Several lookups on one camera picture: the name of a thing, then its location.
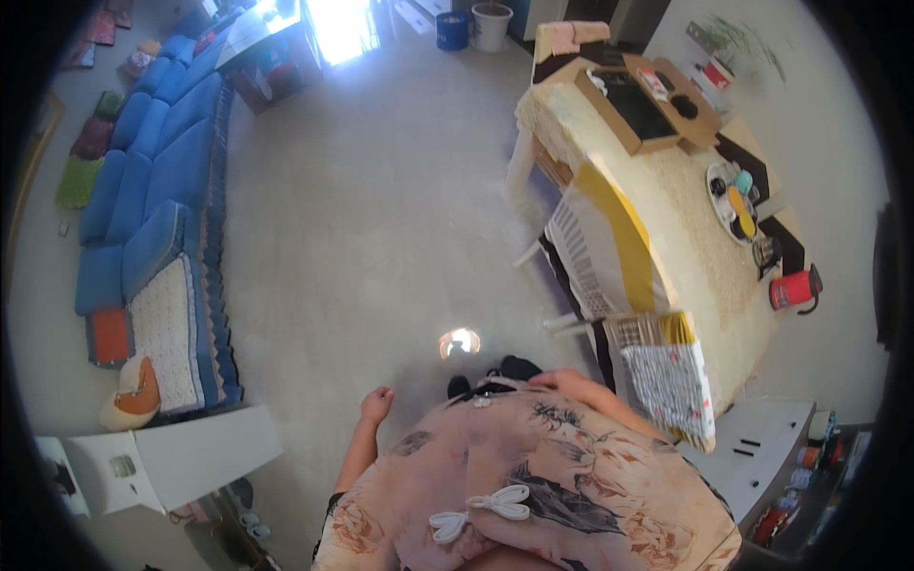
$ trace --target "chair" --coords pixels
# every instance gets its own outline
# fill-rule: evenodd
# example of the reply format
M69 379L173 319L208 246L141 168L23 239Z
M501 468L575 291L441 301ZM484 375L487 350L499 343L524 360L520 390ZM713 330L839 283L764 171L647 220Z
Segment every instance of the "chair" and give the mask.
M591 164L581 166L543 234L514 267L540 250L573 308L544 322L550 331L613 314L678 309L641 219L613 181Z
M610 390L642 417L711 451L714 415L695 326L614 181L581 166L515 268L538 251L573 310L544 327L556 336L587 333Z

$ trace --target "green mat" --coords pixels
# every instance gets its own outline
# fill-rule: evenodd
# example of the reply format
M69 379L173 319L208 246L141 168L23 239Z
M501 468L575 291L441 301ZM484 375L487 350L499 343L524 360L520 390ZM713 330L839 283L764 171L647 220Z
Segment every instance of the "green mat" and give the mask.
M95 177L99 175L99 170L104 162L104 157L94 161L83 161L72 155L67 157L67 164L63 167L63 176L60 177L57 194L54 195L54 204L58 208L86 206L92 196Z

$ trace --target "floral dress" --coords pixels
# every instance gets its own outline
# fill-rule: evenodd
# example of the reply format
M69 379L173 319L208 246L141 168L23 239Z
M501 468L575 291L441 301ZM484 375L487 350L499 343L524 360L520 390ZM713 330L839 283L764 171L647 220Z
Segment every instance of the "floral dress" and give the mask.
M726 505L669 443L555 391L516 389L433 409L343 495L313 569L450 571L508 545L568 571L725 569L741 543ZM467 499L515 484L524 521ZM436 543L436 513L467 511Z

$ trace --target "glass table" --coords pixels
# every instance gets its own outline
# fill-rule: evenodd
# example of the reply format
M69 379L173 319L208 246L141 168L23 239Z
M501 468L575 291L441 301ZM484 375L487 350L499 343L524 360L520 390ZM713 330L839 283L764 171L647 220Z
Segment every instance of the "glass table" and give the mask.
M262 0L232 25L216 71L232 81L259 115L306 83L320 80L320 62L300 0Z

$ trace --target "woman's arm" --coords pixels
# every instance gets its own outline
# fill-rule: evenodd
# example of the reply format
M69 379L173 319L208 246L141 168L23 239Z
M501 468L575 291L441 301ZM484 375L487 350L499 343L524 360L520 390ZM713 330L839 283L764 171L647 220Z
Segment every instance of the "woman's arm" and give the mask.
M636 432L666 442L666 437L660 431L636 415L610 389L591 381L574 369L559 369L537 375L530 379L530 385L554 388L565 398L582 402Z
M388 416L393 401L394 391L386 386L371 391L362 401L362 418L356 423L349 448L345 451L334 493L348 492L359 476L377 460L377 427Z

